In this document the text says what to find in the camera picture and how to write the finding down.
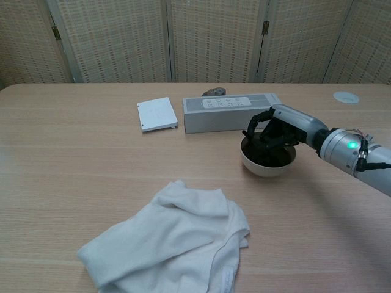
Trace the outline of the round white table grommet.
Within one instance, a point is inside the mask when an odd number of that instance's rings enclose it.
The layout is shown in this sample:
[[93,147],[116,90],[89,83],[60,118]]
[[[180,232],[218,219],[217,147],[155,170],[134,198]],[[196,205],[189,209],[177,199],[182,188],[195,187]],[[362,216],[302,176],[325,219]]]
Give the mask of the round white table grommet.
[[346,92],[346,91],[338,91],[333,93],[333,97],[345,104],[357,104],[360,101],[360,98],[351,92]]

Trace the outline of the black plastic spoon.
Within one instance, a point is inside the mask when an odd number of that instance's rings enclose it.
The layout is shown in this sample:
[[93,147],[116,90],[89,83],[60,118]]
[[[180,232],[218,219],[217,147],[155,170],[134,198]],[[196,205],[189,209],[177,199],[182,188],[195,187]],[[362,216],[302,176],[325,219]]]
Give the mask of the black plastic spoon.
[[242,131],[244,138],[241,142],[242,146],[252,146],[254,148],[264,148],[266,143],[262,138],[262,132],[254,132],[251,136],[247,131]]

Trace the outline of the flat white box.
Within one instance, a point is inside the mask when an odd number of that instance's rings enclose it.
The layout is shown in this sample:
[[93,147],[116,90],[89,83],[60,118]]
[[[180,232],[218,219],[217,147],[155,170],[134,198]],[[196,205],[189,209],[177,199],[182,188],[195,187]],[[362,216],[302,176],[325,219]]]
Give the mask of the flat white box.
[[137,103],[142,132],[176,128],[178,119],[169,97]]

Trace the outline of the bamboo folding screen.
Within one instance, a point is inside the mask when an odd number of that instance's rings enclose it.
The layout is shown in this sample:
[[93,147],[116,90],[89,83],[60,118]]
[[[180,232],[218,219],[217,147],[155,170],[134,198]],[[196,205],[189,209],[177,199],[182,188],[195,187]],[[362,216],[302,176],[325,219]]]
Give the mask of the bamboo folding screen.
[[0,0],[21,83],[391,85],[391,0]]

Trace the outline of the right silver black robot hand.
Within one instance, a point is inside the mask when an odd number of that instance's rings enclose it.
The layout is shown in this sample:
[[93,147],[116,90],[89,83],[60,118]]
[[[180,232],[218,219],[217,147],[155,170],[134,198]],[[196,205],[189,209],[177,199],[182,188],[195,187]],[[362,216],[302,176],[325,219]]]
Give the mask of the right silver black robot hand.
[[262,132],[266,145],[264,148],[255,148],[261,154],[269,154],[299,143],[304,143],[319,153],[325,139],[332,132],[319,119],[284,104],[274,104],[269,110],[254,115],[245,131],[251,136],[254,132]]

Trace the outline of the white crumpled towel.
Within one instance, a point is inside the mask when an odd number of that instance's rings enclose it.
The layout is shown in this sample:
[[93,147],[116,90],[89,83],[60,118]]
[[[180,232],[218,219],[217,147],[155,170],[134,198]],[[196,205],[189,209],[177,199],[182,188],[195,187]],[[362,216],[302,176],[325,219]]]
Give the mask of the white crumpled towel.
[[234,293],[250,227],[224,193],[162,188],[78,251],[98,293]]

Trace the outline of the grey power strip box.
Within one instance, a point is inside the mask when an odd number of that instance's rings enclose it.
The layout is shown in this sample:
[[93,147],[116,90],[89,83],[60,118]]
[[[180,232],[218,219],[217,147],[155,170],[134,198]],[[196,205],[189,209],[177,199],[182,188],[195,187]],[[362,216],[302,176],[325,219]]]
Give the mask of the grey power strip box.
[[275,93],[183,98],[185,133],[246,130],[254,115],[280,103]]

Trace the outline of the white cup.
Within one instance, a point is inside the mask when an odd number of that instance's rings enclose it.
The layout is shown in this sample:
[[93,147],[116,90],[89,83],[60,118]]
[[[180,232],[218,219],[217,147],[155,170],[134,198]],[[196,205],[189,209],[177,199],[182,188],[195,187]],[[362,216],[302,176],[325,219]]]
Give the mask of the white cup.
[[289,171],[296,159],[296,149],[293,146],[285,146],[271,157],[261,157],[247,137],[241,141],[240,152],[241,161],[245,168],[263,178],[281,176]]

